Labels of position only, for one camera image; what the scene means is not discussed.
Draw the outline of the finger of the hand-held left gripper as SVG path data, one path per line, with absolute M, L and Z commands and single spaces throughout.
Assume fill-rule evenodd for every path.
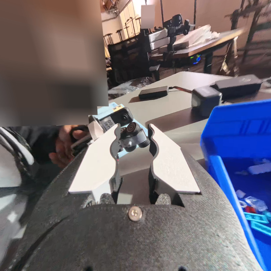
M 89 133 L 93 141 L 96 141 L 104 134 L 104 129 L 98 121 L 92 121 L 88 125 Z

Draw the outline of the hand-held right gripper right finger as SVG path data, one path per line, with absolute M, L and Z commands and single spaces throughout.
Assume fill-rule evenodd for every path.
M 181 195 L 201 195 L 200 188 L 181 147 L 159 130 L 148 125 L 149 152 L 152 155 L 148 183 L 149 199 L 156 204 L 162 194 L 170 204 L 183 204 Z

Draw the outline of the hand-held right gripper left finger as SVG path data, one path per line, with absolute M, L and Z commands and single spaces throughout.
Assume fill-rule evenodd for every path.
M 118 169 L 120 124 L 115 124 L 100 138 L 89 144 L 69 187 L 70 194 L 91 194 L 95 202 L 111 195 L 116 204 L 121 186 Z

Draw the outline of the toy brick truck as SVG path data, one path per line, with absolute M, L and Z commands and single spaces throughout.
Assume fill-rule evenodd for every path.
M 127 127 L 121 127 L 119 153 L 121 151 L 129 153 L 137 147 L 145 148 L 149 145 L 150 140 L 138 123 L 131 122 Z

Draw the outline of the blue plastic bin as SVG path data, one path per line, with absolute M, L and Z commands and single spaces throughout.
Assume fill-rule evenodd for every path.
M 234 208 L 247 242 L 263 270 L 270 270 L 270 238 L 251 229 L 236 195 L 234 171 L 254 160 L 271 160 L 271 101 L 215 107 L 201 135 L 207 171 Z

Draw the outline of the person's left forearm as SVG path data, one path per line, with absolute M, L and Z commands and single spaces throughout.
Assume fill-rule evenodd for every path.
M 28 145 L 38 164 L 49 163 L 49 154 L 56 152 L 56 140 L 61 125 L 7 127 L 15 138 Z

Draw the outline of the grey desk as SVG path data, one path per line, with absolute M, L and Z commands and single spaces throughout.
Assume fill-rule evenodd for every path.
M 229 77 L 225 76 L 179 72 L 142 89 L 179 86 L 193 90 L 213 84 L 217 80 L 228 79 Z M 205 167 L 199 143 L 207 119 L 200 118 L 191 111 L 191 94 L 174 89 L 170 90 L 166 97 L 140 101 L 138 98 L 140 91 L 141 89 L 135 90 L 110 100 L 109 103 L 115 102 L 128 107 L 135 119 L 145 126 L 149 123 L 154 124 Z M 124 176 L 121 193 L 135 194 L 137 190 L 147 189 L 147 168 L 150 158 L 151 154 L 144 150 L 142 152 L 136 150 L 120 158 L 120 172 Z

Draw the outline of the person's left hand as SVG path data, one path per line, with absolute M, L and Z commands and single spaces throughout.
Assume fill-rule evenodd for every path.
M 76 130 L 77 127 L 78 125 L 62 126 L 55 140 L 55 152 L 49 153 L 51 162 L 61 169 L 65 168 L 73 160 L 71 151 L 72 138 L 80 140 L 87 134 L 85 131 Z

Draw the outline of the light blue instruction booklet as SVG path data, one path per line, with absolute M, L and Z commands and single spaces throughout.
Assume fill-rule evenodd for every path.
M 99 120 L 102 120 L 103 118 L 111 115 L 112 113 L 114 113 L 117 110 L 120 110 L 121 108 L 124 108 L 123 104 L 118 105 L 115 102 L 109 103 L 109 106 L 107 107 L 100 107 L 97 109 L 97 115 L 95 115 L 95 117 Z M 148 136 L 148 130 L 147 128 L 141 124 L 140 122 L 138 122 L 135 118 L 133 119 L 133 122 L 136 122 L 145 132 L 146 136 Z

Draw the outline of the plastic-wrapped bundle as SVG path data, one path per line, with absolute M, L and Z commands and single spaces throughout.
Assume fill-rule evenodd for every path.
M 127 81 L 108 90 L 108 100 L 110 101 L 116 99 L 128 93 L 134 92 L 135 90 L 148 86 L 152 83 L 154 83 L 152 77 L 140 77 Z

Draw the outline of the black power bank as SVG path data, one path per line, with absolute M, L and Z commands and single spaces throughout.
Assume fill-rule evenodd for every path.
M 140 100 L 162 98 L 168 95 L 168 90 L 169 90 L 168 86 L 144 89 L 139 93 L 138 98 Z

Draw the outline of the white boxes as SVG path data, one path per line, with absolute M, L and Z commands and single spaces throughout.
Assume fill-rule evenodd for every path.
M 162 46 L 168 45 L 170 43 L 170 37 L 168 36 L 168 30 L 166 28 L 154 32 L 148 35 L 148 40 L 150 44 L 150 51 L 156 50 Z

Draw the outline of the pile of loose toy bricks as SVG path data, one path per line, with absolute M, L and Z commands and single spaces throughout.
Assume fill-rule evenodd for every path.
M 271 163 L 269 159 L 234 171 L 236 195 L 253 231 L 270 238 Z

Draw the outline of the black power adapter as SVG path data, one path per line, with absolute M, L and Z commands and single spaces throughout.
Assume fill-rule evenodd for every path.
M 222 93 L 222 100 L 232 100 L 255 94 L 261 85 L 262 80 L 251 74 L 216 81 L 211 87 Z

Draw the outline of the white paper stack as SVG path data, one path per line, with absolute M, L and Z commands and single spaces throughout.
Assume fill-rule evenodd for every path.
M 211 25 L 208 24 L 189 32 L 185 37 L 187 38 L 188 46 L 192 46 L 218 39 L 220 38 L 220 33 L 212 31 Z

